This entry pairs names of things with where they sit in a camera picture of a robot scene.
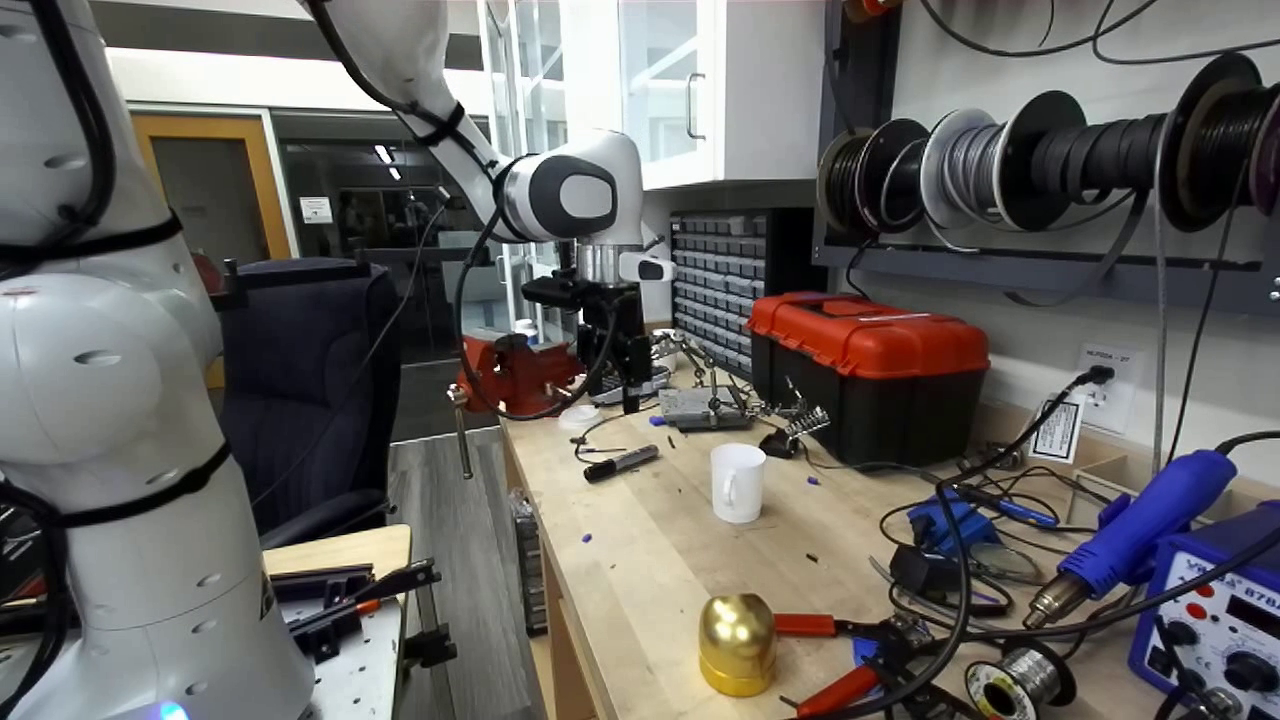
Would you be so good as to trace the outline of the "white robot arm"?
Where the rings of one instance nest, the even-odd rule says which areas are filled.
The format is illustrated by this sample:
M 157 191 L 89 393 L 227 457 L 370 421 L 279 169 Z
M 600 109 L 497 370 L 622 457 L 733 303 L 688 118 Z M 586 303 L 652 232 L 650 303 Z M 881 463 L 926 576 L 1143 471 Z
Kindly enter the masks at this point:
M 49 590 L 0 720 L 306 720 L 219 321 L 89 0 L 0 0 L 0 264 L 0 478 Z

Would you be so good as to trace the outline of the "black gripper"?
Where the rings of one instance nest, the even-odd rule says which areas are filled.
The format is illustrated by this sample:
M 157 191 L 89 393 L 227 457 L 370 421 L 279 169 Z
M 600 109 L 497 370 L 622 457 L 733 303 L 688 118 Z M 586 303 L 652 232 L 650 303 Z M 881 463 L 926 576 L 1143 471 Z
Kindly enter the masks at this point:
M 523 301 L 576 312 L 576 355 L 589 393 L 638 398 L 652 379 L 652 346 L 638 284 L 600 284 L 582 276 L 541 276 L 520 290 Z

